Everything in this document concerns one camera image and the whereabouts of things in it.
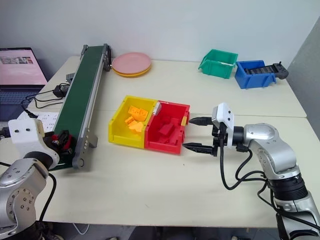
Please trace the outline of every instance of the floor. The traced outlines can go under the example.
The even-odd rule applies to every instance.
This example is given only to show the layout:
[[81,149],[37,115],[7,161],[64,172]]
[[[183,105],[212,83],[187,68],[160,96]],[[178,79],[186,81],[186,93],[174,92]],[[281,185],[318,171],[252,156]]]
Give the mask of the floor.
[[[85,224],[77,225],[80,231],[87,227]],[[61,235],[64,240],[106,240],[111,237],[119,237],[120,240],[129,240],[134,231],[134,226],[123,225],[91,225],[85,235],[80,235],[71,223],[55,223],[54,233]],[[163,232],[172,232],[173,227],[165,227]],[[174,234],[167,240],[231,240],[232,236],[239,239],[250,240],[280,240],[276,228],[226,228],[226,227],[195,227],[193,235],[188,234],[190,228],[175,227]]]

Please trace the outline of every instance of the power adapter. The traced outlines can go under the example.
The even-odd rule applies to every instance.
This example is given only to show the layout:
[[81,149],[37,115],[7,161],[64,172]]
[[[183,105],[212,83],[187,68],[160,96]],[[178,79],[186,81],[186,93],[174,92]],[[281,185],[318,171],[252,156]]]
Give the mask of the power adapter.
[[65,85],[57,85],[55,86],[54,90],[53,90],[53,94],[57,97],[57,98],[64,98],[67,95],[69,89],[69,85],[65,84]]

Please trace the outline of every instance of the stack of plates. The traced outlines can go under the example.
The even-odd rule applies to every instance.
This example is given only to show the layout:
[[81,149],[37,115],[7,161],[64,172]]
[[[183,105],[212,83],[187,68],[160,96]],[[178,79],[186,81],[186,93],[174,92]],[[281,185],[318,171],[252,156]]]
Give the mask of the stack of plates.
[[112,62],[112,69],[123,77],[137,77],[151,68],[151,59],[141,52],[129,52],[118,56]]

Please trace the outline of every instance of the white table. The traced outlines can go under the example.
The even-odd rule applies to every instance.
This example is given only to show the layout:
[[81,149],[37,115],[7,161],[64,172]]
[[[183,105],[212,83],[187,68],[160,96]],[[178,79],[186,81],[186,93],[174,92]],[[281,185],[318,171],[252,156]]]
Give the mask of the white table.
[[[53,90],[63,83],[66,74],[76,71],[79,61],[78,56],[70,57],[43,91]],[[227,102],[236,115],[306,117],[285,79],[277,79],[277,84],[265,88],[240,89],[234,77],[224,79],[203,74],[198,71],[199,64],[153,60],[151,70],[136,78],[125,78],[114,71],[103,72],[94,109],[115,111],[126,95],[133,95],[188,104],[194,114],[210,114],[214,106]],[[38,98],[52,96],[52,93],[46,93]],[[53,105],[48,109],[60,109],[60,106]]]
[[[52,222],[119,225],[215,227],[276,227],[275,212],[256,196],[261,182],[224,188],[219,160],[186,149],[181,156],[116,145],[108,142],[113,111],[95,110],[91,129],[98,136],[87,171],[54,171],[57,189],[44,217]],[[320,206],[320,143],[302,117],[236,116],[236,124],[269,123],[295,151],[302,176]],[[190,124],[185,142],[211,144],[211,128]],[[19,158],[9,138],[0,142],[1,161]],[[231,185],[247,153],[225,148],[225,174]],[[244,173],[260,170],[256,156]],[[50,194],[52,181],[36,201],[37,217]]]
[[[77,69],[73,56],[42,91],[63,83]],[[138,78],[103,73],[93,112],[91,130],[98,146],[90,149],[86,171],[72,168],[54,171],[56,193],[45,221],[119,225],[172,225],[215,227],[276,227],[275,212],[256,196],[261,182],[245,182],[237,189],[224,188],[219,160],[186,149],[180,156],[116,145],[108,142],[108,122],[125,95],[149,97],[191,105],[191,118],[210,114],[226,101],[236,114],[238,126],[269,123],[295,151],[307,188],[320,206],[317,161],[320,143],[306,114],[286,80],[267,88],[242,90],[235,79],[222,79],[198,72],[199,63],[153,61],[152,69]],[[48,99],[52,93],[39,95]],[[32,112],[58,112],[61,105]],[[185,142],[212,143],[211,127],[188,125]],[[247,157],[225,149],[226,180]],[[9,138],[0,141],[0,160],[13,163],[19,155]],[[261,169],[254,156],[244,173]],[[5,167],[0,166],[0,173]],[[50,194],[51,180],[36,201],[37,217]]]

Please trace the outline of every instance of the orange block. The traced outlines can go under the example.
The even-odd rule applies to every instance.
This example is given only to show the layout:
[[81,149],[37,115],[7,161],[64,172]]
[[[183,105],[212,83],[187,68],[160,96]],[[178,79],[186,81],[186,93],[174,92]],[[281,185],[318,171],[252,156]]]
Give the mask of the orange block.
[[137,123],[138,123],[138,122],[137,122],[137,121],[135,121],[135,120],[133,120],[132,122],[130,122],[130,123],[128,124],[129,129],[130,129],[130,127],[132,127],[132,126],[136,125]]
[[139,112],[140,112],[139,108],[131,105],[129,108],[128,114],[130,114],[134,119],[136,119],[135,116],[138,116]]
[[130,106],[128,113],[134,118],[136,121],[143,122],[146,120],[148,116],[148,111],[137,108],[135,106]]
[[133,122],[131,124],[129,124],[129,129],[137,134],[140,134],[142,132],[142,128],[144,127],[144,124],[142,122],[136,122],[134,121],[135,124],[133,124]]
[[126,120],[124,120],[124,122],[129,125],[129,124],[132,123],[134,120],[135,120],[135,119],[134,119],[132,116],[130,116],[130,117],[128,117]]
[[148,116],[148,111],[140,108],[139,119],[137,119],[137,120],[143,122],[144,120],[146,120],[147,116]]

